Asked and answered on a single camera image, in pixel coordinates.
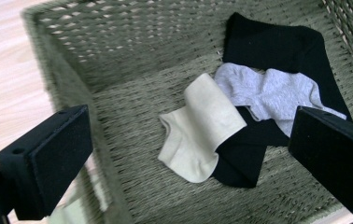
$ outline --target laundry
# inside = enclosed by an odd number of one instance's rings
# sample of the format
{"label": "laundry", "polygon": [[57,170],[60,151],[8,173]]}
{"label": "laundry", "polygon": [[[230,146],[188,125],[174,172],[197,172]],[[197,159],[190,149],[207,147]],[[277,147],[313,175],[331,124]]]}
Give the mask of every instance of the laundry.
{"label": "laundry", "polygon": [[[211,147],[202,147],[202,144],[197,144],[200,141],[208,141],[206,138],[211,138],[211,136],[204,132],[192,131],[200,125],[202,125],[200,128],[203,128],[204,122],[195,120],[201,118],[194,118],[188,112],[191,110],[188,107],[204,112],[204,105],[201,107],[195,104],[189,105],[187,100],[187,106],[170,114],[161,115],[161,121],[167,129],[167,139],[159,155],[159,160],[190,182],[199,183],[212,175],[219,182],[228,186],[256,187],[266,148],[288,145],[288,136],[291,132],[291,124],[297,105],[322,108],[352,121],[333,78],[323,37],[315,30],[303,26],[280,26],[251,21],[234,13],[227,23],[223,62],[263,70],[273,69],[270,70],[272,75],[268,76],[272,78],[269,79],[268,85],[274,85],[275,89],[280,88],[277,84],[284,85],[282,88],[284,95],[269,91],[270,89],[266,90],[272,94],[266,95],[260,89],[255,89],[255,93],[249,95],[249,97],[255,98],[255,101],[235,102],[238,104],[235,104],[234,109],[237,110],[239,118],[247,123],[247,127],[229,132],[228,138],[221,140],[214,138],[213,144],[210,144]],[[309,80],[308,84],[311,84],[311,89],[308,86],[307,90],[299,89],[298,85],[292,90],[290,85],[285,86],[285,83],[278,82],[288,83],[288,78],[292,76]],[[251,81],[260,83],[259,79]],[[229,93],[230,99],[234,101],[236,99],[233,97],[242,89],[240,89],[241,86],[234,85],[235,80],[231,82],[227,88],[222,88],[226,93]],[[304,84],[304,81],[302,83],[298,81],[295,84]],[[277,97],[278,103],[272,103]],[[214,117],[211,119],[216,120],[215,116],[221,114],[220,110],[225,108],[228,107],[219,107],[219,111],[215,109],[217,113],[213,114]],[[214,125],[210,127],[211,125],[207,124],[205,129],[216,128]]]}
{"label": "laundry", "polygon": [[166,139],[158,159],[192,183],[209,178],[218,164],[217,147],[247,124],[208,74],[184,91],[186,106],[160,115]]}
{"label": "laundry", "polygon": [[234,13],[227,23],[223,62],[305,74],[318,84],[321,102],[352,121],[318,31],[252,21]]}
{"label": "laundry", "polygon": [[[318,31],[304,26],[252,21],[234,13],[227,22],[223,62],[305,74],[318,84],[321,102],[352,121],[334,80],[322,34]],[[247,122],[247,127],[217,148],[223,160],[213,176],[225,185],[253,188],[267,146],[285,147],[289,139],[273,119],[257,122],[244,106],[237,109]]]}
{"label": "laundry", "polygon": [[288,137],[299,105],[346,119],[346,115],[321,103],[317,83],[301,73],[268,69],[261,75],[249,67],[225,63],[215,74],[215,81],[234,105],[246,106],[256,121],[274,119]]}

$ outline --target woven basket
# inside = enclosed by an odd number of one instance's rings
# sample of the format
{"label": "woven basket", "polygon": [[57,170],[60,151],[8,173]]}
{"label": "woven basket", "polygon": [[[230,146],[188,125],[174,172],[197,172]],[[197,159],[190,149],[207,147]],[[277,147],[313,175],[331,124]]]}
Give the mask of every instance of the woven basket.
{"label": "woven basket", "polygon": [[285,147],[268,148],[255,189],[188,183],[157,160],[158,115],[182,107],[196,77],[214,75],[235,11],[320,31],[353,117],[352,0],[62,1],[25,11],[55,107],[90,107],[108,205],[80,174],[91,223],[309,223],[342,206]]}

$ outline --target black fabric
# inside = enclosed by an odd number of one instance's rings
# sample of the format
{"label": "black fabric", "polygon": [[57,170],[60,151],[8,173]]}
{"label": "black fabric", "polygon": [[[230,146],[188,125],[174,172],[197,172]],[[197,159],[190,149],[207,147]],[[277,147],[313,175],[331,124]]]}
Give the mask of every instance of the black fabric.
{"label": "black fabric", "polygon": [[[324,39],[315,30],[252,21],[234,13],[227,22],[223,62],[305,74],[317,82],[322,103],[352,121],[334,80]],[[217,148],[221,159],[213,176],[228,186],[253,188],[266,147],[285,147],[289,139],[274,120],[257,122],[245,107],[238,106],[237,110],[247,127]]]}

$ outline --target white sock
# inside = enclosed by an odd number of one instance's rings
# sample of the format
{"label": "white sock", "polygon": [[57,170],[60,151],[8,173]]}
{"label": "white sock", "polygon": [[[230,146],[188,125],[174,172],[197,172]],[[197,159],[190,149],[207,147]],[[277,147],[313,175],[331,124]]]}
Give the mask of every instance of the white sock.
{"label": "white sock", "polygon": [[159,160],[192,183],[211,176],[217,147],[246,123],[215,81],[197,77],[184,91],[186,106],[160,115],[166,139]]}
{"label": "white sock", "polygon": [[215,74],[215,81],[234,105],[246,106],[257,121],[274,119],[289,137],[298,105],[346,119],[346,115],[321,103],[317,83],[301,73],[268,69],[261,75],[246,66],[225,63]]}

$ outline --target floor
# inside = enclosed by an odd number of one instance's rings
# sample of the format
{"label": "floor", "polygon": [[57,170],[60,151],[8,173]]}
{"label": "floor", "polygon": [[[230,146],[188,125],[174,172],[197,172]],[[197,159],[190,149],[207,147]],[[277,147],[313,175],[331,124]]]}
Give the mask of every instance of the floor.
{"label": "floor", "polygon": [[[20,16],[23,8],[44,1],[0,1],[0,150],[53,113]],[[14,214],[9,218],[20,223]],[[351,222],[353,216],[344,209],[316,223]]]}

